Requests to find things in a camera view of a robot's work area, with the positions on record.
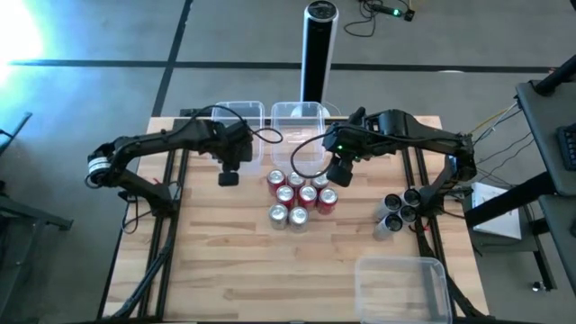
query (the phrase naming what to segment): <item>keyboard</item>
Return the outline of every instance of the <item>keyboard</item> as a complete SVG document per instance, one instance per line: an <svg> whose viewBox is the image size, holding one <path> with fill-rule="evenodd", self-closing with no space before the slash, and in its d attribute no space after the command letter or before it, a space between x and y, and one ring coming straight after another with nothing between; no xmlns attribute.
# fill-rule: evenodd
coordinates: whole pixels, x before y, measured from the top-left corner
<svg viewBox="0 0 576 324"><path fill-rule="evenodd" d="M564 167L569 171L576 171L576 124L559 127L556 130L558 144L562 152Z"/></svg>

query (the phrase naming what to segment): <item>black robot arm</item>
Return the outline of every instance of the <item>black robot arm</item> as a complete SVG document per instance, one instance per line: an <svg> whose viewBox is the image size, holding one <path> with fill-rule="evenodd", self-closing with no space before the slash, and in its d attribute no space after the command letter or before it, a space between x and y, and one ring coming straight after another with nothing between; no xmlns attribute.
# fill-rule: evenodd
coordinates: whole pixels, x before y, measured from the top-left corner
<svg viewBox="0 0 576 324"><path fill-rule="evenodd" d="M219 185L237 185L239 176L235 171L240 162L252 159L252 133L245 121L225 127L221 122L192 118L177 130L119 137L88 156L86 182L91 187L122 187L127 194L145 198L153 212L170 211L173 197L168 186L152 184L126 170L130 161L174 149L211 153L222 163Z"/></svg>
<svg viewBox="0 0 576 324"><path fill-rule="evenodd" d="M333 153L328 180L342 186L349 186L352 180L353 161L395 154L407 147L445 154L445 166L436 181L420 189L423 215L440 213L446 193L458 182L476 176L470 135L428 127L399 110L366 115L361 107L347 121L331 124L322 146Z"/></svg>

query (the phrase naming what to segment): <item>transparent storage box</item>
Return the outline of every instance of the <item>transparent storage box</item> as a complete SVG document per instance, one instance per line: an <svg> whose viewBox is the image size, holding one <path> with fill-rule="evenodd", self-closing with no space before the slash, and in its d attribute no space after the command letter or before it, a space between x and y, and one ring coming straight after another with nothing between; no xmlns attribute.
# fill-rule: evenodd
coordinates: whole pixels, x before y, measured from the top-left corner
<svg viewBox="0 0 576 324"><path fill-rule="evenodd" d="M452 323L444 267L430 257L358 259L355 312L370 324Z"/></svg>
<svg viewBox="0 0 576 324"><path fill-rule="evenodd" d="M230 108L234 112L238 113L246 120L248 126L250 126L253 131L264 127L264 105L260 102L225 102L216 103L216 105ZM222 122L226 126L239 120L238 116L221 108L213 108L211 118L213 121ZM254 136L254 140L252 141L252 161L240 162L240 170L238 173L241 175L258 175L262 164L263 152L264 142L260 138Z"/></svg>
<svg viewBox="0 0 576 324"><path fill-rule="evenodd" d="M324 133L324 107L319 103L275 103L272 106L272 128L284 137L281 144L272 146L272 161L285 173L292 172L290 155L314 136ZM324 163L322 139L304 146L294 156L294 164L304 174L313 175Z"/></svg>

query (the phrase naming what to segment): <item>wooden tabletop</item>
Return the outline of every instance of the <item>wooden tabletop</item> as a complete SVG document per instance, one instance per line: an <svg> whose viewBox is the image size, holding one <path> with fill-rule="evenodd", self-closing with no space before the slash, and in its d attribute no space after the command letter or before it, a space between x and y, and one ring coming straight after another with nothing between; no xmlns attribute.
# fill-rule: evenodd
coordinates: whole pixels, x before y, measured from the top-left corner
<svg viewBox="0 0 576 324"><path fill-rule="evenodd" d="M417 119L441 128L437 116ZM148 132L170 130L173 121L152 118ZM401 154L355 164L352 184L334 187L339 196L336 210L330 215L312 212L308 231L295 234L272 229L267 218L275 201L266 186L266 174L274 168L270 151L265 146L261 174L242 176L235 187L219 187L219 167L208 157L190 154L165 320L355 321L356 260L419 255L416 237L408 229L382 242L372 237L377 203L386 194L406 189ZM444 157L424 155L432 181L442 170ZM143 157L138 174L150 182L161 180L166 159L167 153ZM173 179L177 169L176 163ZM463 213L455 202L446 202L445 208ZM148 209L141 201L139 212ZM130 207L129 215L134 212ZM450 275L475 307L487 313L466 224L447 215L438 217L438 223ZM136 233L122 235L104 315L117 311L144 275L153 225L154 218L146 217ZM159 277L150 312L155 309Z"/></svg>

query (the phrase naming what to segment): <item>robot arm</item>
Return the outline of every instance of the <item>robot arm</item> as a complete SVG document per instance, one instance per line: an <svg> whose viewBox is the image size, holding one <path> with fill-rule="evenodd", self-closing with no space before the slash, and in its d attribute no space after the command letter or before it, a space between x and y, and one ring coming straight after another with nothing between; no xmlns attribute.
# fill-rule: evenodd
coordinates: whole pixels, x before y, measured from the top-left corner
<svg viewBox="0 0 576 324"><path fill-rule="evenodd" d="M395 154L407 147L445 154L445 166L436 181L420 189L423 215L440 213L446 193L458 182L476 176L470 135L428 127L403 111L389 110L367 116L361 107L347 121L330 125L326 134L322 146L333 153L327 177L342 186L350 185L353 161Z"/></svg>

